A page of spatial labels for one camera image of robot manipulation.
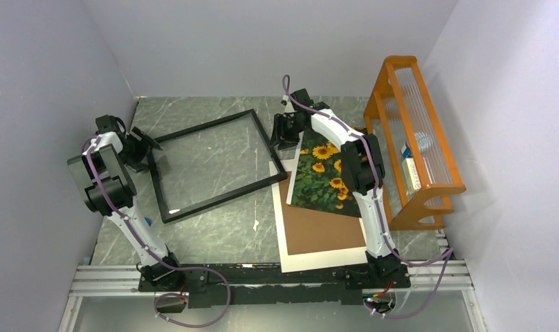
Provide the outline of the clear acrylic sheet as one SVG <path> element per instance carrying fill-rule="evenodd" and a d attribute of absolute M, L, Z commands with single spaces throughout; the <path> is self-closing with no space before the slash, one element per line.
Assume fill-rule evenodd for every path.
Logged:
<path fill-rule="evenodd" d="M 168 140 L 161 147 L 153 156 L 168 215 L 271 174 L 273 158 L 252 116 Z"/>

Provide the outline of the sunflower photo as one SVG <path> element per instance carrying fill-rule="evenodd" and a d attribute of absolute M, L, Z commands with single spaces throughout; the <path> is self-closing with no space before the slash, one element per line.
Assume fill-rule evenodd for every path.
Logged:
<path fill-rule="evenodd" d="M 358 204 L 342 179 L 340 150 L 321 134 L 304 131 L 291 205 L 360 218 Z"/>

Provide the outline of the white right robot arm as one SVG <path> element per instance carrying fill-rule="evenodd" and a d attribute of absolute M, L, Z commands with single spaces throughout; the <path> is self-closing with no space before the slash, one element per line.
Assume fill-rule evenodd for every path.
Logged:
<path fill-rule="evenodd" d="M 397 258 L 385 214 L 385 168 L 377 137 L 355 130 L 327 104 L 314 103 L 306 89 L 285 93 L 282 102 L 293 109 L 275 114 L 271 147 L 292 147 L 304 130 L 311 129 L 338 148 L 341 178 L 356 200 L 365 235 L 367 266 L 361 279 L 376 287 L 406 285 L 407 267 Z"/>

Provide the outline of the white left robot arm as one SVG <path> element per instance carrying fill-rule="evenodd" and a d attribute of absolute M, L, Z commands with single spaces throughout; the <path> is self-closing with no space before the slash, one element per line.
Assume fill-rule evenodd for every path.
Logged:
<path fill-rule="evenodd" d="M 153 286 L 174 291 L 183 284 L 185 273 L 140 211 L 128 172 L 146 170 L 144 159 L 161 146 L 137 127 L 127 130 L 119 117 L 104 115 L 95 123 L 98 129 L 81 154 L 67 161 L 78 191 L 90 211 L 112 221 L 133 246 L 140 258 L 141 277 Z"/>

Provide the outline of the black picture frame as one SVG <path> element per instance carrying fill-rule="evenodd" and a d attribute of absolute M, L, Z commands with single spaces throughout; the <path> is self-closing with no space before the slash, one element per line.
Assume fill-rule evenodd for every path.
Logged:
<path fill-rule="evenodd" d="M 261 135 L 262 135 L 262 138 L 263 138 L 264 142 L 267 144 L 267 148 L 269 150 L 269 153 L 270 153 L 271 157 L 273 158 L 273 162 L 269 165 L 269 170 L 270 170 L 271 174 L 268 177 L 266 177 L 266 178 L 264 178 L 260 181 L 256 181 L 255 183 L 252 183 L 250 185 L 247 185 L 247 186 L 241 187 L 239 189 L 233 190 L 228 194 L 223 194 L 221 196 L 217 196 L 217 197 L 214 197 L 212 199 L 208 199 L 207 201 L 198 203 L 194 207 L 190 207 L 188 210 L 183 210 L 182 212 L 168 215 L 165 211 L 166 206 L 165 206 L 165 203 L 163 202 L 163 194 L 161 192 L 159 178 L 158 178 L 158 172 L 157 172 L 157 169 L 156 169 L 156 164 L 155 164 L 154 156 L 153 156 L 153 153 L 155 151 L 158 151 L 158 150 L 154 150 L 150 155 L 148 155 L 147 161 L 149 163 L 149 169 L 150 169 L 150 173 L 151 173 L 151 177 L 152 177 L 152 183 L 154 185 L 156 202 L 157 202 L 158 209 L 159 209 L 159 212 L 161 214 L 161 219 L 162 219 L 163 223 L 173 223 L 173 222 L 181 221 L 183 219 L 187 219 L 191 216 L 195 216 L 195 215 L 198 215 L 200 213 L 211 210 L 212 208 L 215 208 L 218 205 L 227 203 L 228 201 L 231 201 L 233 199 L 237 199 L 241 196 L 250 194 L 250 193 L 252 193 L 256 190 L 268 187 L 268 186 L 270 186 L 274 183 L 277 183 L 277 182 L 280 182 L 280 181 L 283 181 L 284 179 L 286 179 L 286 177 L 287 177 L 286 170 L 282 166 L 282 163 L 281 163 L 280 158 L 277 155 L 276 151 L 272 147 L 269 147 L 270 140 L 269 140 L 266 132 L 264 131 L 262 123 L 259 120 L 259 118 L 257 117 L 257 114 L 256 114 L 255 110 L 253 110 L 253 109 L 250 109 L 250 110 L 247 110 L 247 111 L 242 111 L 242 112 L 239 112 L 239 113 L 235 113 L 235 114 L 232 114 L 230 116 L 225 116 L 225 117 L 222 117 L 222 118 L 219 118 L 219 119 L 216 119 L 216 120 L 211 120 L 209 122 L 205 122 L 203 124 L 198 124 L 196 126 L 193 126 L 193 127 L 187 128 L 187 129 L 182 129 L 180 131 L 175 131 L 174 133 L 169 133 L 169 134 L 166 134 L 164 136 L 158 137 L 156 140 L 161 146 L 161 144 L 163 142 L 166 142 L 168 140 L 175 139 L 175 138 L 180 138 L 180 137 L 189 135 L 191 133 L 196 133 L 198 131 L 208 129 L 208 128 L 213 127 L 213 126 L 221 125 L 225 122 L 236 120 L 236 119 L 244 117 L 244 116 L 252 116 L 253 117 L 253 120 L 255 121 L 255 124 L 257 125 L 257 128 L 261 132 Z"/>

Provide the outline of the white mat backing board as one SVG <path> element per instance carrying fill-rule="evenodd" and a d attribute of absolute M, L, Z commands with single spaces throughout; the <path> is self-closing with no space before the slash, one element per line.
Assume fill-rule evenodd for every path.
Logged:
<path fill-rule="evenodd" d="M 287 178 L 271 187 L 282 272 L 366 263 L 362 221 L 289 205 L 289 185 Z"/>

